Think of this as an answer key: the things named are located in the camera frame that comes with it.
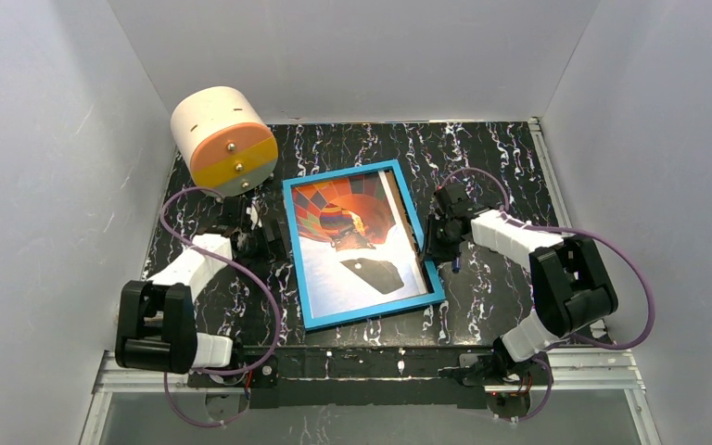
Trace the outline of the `blue wooden picture frame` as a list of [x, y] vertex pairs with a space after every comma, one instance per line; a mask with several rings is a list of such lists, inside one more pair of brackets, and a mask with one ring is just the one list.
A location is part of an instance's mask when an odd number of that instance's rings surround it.
[[294, 262], [294, 266], [295, 266], [295, 270], [296, 270], [296, 277], [297, 277], [297, 282], [298, 282], [299, 305], [300, 305], [301, 311], [302, 311], [303, 325], [304, 325], [305, 329], [307, 329], [307, 330], [318, 330], [318, 329], [333, 327], [333, 326], [341, 325], [341, 324], [350, 324], [350, 323], [358, 322], [360, 320], [372, 318], [375, 316], [386, 315], [386, 314], [395, 313], [395, 312], [406, 312], [408, 310], [415, 309], [418, 307], [435, 304], [435, 303], [440, 303], [440, 302], [444, 301], [444, 299], [445, 299], [444, 290], [443, 290], [442, 285], [438, 279], [437, 270], [436, 270], [434, 263], [432, 261], [428, 261], [423, 258], [423, 260], [425, 261], [426, 267], [428, 269], [428, 272], [429, 272], [431, 284], [435, 290], [435, 292], [433, 294], [424, 295], [421, 298], [416, 297], [416, 298], [410, 298], [410, 299], [403, 299], [400, 301], [395, 301], [395, 302], [391, 302], [391, 303], [374, 306], [374, 307], [368, 308], [366, 310], [351, 311], [351, 312], [342, 313], [340, 315], [323, 317], [320, 319], [315, 319], [311, 315], [310, 305], [309, 305], [308, 297], [306, 295], [306, 288], [303, 283], [303, 271], [302, 271], [302, 266], [301, 266], [301, 261], [300, 261], [299, 242], [298, 242], [299, 235], [298, 235], [296, 228], [294, 228], [294, 226], [293, 226], [293, 220], [294, 220], [293, 204], [292, 204], [292, 199], [290, 197], [292, 186], [298, 185], [298, 184], [315, 183], [318, 181], [327, 181], [327, 180], [336, 179], [336, 178], [340, 178], [343, 176], [349, 176], [349, 175], [353, 175], [353, 174], [362, 174], [362, 173], [367, 173], [367, 172], [379, 172], [379, 171], [384, 171], [384, 170], [393, 170], [398, 174], [398, 177], [405, 183], [406, 190], [408, 192], [410, 200], [413, 202], [409, 187], [406, 184], [406, 181], [403, 177], [401, 166], [396, 160], [380, 161], [377, 163], [346, 168], [346, 169], [337, 170], [337, 171], [333, 171], [333, 172], [324, 172], [324, 173], [318, 173], [318, 174], [314, 174], [314, 175], [308, 175], [305, 177], [297, 177], [297, 178], [293, 178], [293, 179], [287, 179], [283, 182], [284, 204], [285, 204], [288, 228], [289, 228], [289, 232], [290, 232], [290, 241], [291, 241], [291, 246], [292, 246], [293, 262]]

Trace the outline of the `hot air balloon photo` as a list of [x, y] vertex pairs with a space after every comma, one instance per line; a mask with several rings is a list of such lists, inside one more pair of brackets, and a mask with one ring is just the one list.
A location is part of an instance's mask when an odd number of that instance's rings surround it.
[[303, 283], [315, 319], [404, 299], [388, 252], [394, 221], [385, 171], [291, 188]]

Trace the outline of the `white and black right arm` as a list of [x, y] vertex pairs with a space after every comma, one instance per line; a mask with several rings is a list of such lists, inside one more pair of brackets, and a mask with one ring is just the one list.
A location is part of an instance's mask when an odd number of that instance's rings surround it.
[[595, 241], [586, 235], [535, 231], [471, 199], [460, 184], [440, 187], [427, 217], [424, 259], [461, 269], [461, 245], [471, 241], [520, 265], [530, 274], [534, 307], [517, 327], [498, 337], [490, 362], [512, 370], [530, 362], [580, 328], [614, 313], [617, 293]]

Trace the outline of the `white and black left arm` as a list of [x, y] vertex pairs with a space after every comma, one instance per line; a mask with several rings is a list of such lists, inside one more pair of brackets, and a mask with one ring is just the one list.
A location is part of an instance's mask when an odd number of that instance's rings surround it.
[[245, 355], [239, 340], [197, 329], [197, 297], [221, 270], [234, 268], [266, 290], [263, 273], [290, 251], [285, 221], [261, 219], [243, 198], [229, 197], [223, 204], [222, 213], [198, 227], [191, 246], [168, 266], [123, 286], [115, 343], [120, 367], [237, 375], [266, 362]]

